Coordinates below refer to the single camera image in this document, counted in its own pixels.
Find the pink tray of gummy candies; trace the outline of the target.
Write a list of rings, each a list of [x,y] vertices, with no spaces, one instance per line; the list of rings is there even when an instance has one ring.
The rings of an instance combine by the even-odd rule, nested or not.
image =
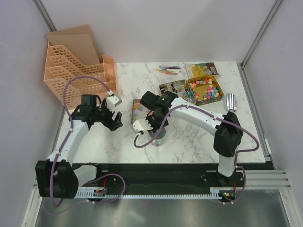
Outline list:
[[[150,110],[140,103],[140,99],[134,99],[132,105],[131,124],[136,120],[144,119]]]

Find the clear glass jar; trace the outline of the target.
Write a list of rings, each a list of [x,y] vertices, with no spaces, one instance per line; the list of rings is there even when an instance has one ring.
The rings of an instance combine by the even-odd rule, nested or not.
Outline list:
[[[156,132],[148,131],[148,133],[151,139],[154,137],[156,133],[158,133],[155,139],[151,142],[153,146],[161,146],[165,142],[165,135],[166,135],[165,128],[161,130],[157,130]]]

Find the gold tin of lollipops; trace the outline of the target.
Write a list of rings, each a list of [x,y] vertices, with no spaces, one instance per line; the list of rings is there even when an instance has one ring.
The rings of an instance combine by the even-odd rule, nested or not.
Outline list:
[[[196,104],[196,97],[187,80],[177,80],[159,85],[159,94],[162,95],[165,91],[170,91],[177,94],[184,100]]]

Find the gold tin of star candies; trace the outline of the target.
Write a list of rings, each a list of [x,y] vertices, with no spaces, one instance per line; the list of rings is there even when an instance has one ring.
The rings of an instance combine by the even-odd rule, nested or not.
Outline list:
[[[196,99],[196,105],[206,105],[221,101],[224,93],[213,75],[187,80]]]

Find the shiny metal scoop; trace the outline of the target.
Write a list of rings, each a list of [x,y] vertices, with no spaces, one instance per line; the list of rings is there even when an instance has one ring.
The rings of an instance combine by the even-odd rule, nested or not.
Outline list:
[[[231,111],[231,112],[237,111],[238,106],[237,106],[237,99],[236,99],[235,94],[228,93],[226,95],[226,108],[228,111]]]

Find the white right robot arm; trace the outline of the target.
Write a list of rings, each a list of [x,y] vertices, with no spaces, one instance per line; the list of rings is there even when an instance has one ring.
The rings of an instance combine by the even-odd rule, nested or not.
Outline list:
[[[189,122],[214,136],[213,148],[219,154],[218,183],[228,186],[233,182],[236,151],[243,136],[236,114],[232,112],[217,114],[204,110],[170,91],[165,91],[161,96],[147,91],[142,96],[140,104],[152,114],[133,123],[135,133],[151,131],[153,135],[157,135],[162,128],[168,126],[167,118],[170,116]]]

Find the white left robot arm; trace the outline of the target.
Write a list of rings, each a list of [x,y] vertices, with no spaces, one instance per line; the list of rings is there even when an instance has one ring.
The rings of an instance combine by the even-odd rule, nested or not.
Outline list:
[[[65,138],[45,161],[35,166],[39,194],[42,197],[72,199],[78,188],[90,182],[99,186],[104,175],[94,165],[72,168],[79,146],[95,123],[101,123],[110,131],[122,127],[120,112],[114,109],[122,102],[117,95],[105,99],[97,95],[82,95],[81,104],[71,114],[71,127]]]

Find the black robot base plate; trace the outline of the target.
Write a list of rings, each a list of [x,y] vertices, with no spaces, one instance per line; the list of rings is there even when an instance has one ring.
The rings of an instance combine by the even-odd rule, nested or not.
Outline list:
[[[217,173],[217,164],[98,164],[97,176],[88,187],[185,188],[197,192],[199,188],[231,188],[243,186],[242,171],[231,178]]]

